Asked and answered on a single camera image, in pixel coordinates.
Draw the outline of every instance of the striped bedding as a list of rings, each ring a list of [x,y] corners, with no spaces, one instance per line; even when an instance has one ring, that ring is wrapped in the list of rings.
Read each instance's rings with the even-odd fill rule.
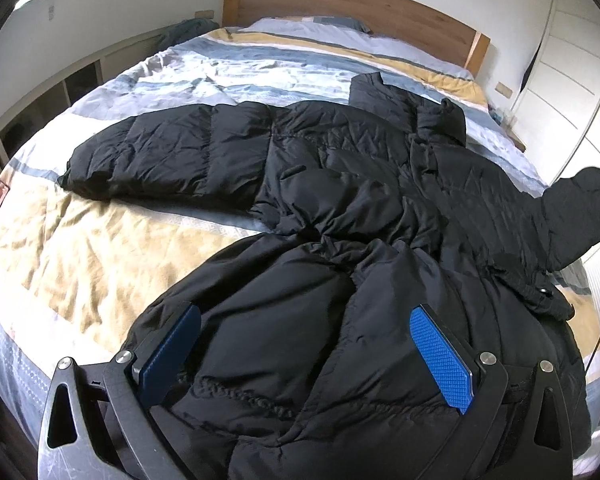
[[[346,104],[353,76],[381,72],[388,84],[459,104],[470,149],[520,189],[542,193],[544,183],[489,117],[470,76],[342,46],[327,32],[306,36],[218,29],[160,52],[52,120],[2,172],[10,190],[0,207],[0,396],[33,443],[59,358],[109,360],[145,306],[220,249],[264,230],[253,219],[179,204],[91,202],[62,190],[56,178],[74,148],[110,124],[192,103]],[[600,324],[584,269],[578,262],[555,279],[576,309],[571,326],[588,361]],[[587,402],[596,424],[600,351]]]

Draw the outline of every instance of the white wardrobe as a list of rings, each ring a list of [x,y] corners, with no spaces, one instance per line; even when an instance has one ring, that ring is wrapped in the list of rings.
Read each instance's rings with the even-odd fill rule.
[[[592,0],[554,0],[512,130],[548,184],[600,168],[600,10]],[[600,317],[600,244],[583,261]]]

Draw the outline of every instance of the black puffer jacket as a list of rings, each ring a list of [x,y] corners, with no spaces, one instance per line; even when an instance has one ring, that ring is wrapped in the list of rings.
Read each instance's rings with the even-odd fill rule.
[[[512,377],[473,474],[506,454],[504,428],[542,359],[555,364],[583,452],[573,309],[545,272],[600,240],[600,170],[533,199],[464,147],[451,102],[363,75],[350,104],[369,111],[189,105],[129,118],[75,150],[65,189],[238,210],[272,231],[216,254],[130,330],[126,348],[183,301],[202,310],[187,379],[154,410],[168,439],[200,480],[414,478],[459,417],[410,337],[411,309],[429,303]]]

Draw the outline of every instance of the metal screw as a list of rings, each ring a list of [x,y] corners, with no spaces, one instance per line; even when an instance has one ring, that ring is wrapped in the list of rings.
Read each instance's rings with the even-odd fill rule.
[[[71,366],[71,360],[72,359],[70,357],[63,357],[58,361],[58,368],[61,370],[66,370],[69,366]]]
[[[554,366],[549,361],[540,361],[540,369],[550,374],[554,371]]]
[[[493,355],[491,352],[482,352],[480,354],[480,361],[482,362],[483,365],[494,365],[496,364],[496,362],[498,361],[496,359],[496,356]]]
[[[116,354],[116,362],[118,364],[124,364],[131,360],[131,356],[133,354],[129,350],[123,350],[122,352],[118,352]]]

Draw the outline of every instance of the headboard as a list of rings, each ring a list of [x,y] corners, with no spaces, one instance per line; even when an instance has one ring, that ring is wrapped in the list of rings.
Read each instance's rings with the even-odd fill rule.
[[[478,73],[490,39],[413,0],[224,0],[222,26],[248,27],[267,16],[349,16],[374,34],[406,41],[428,54]]]

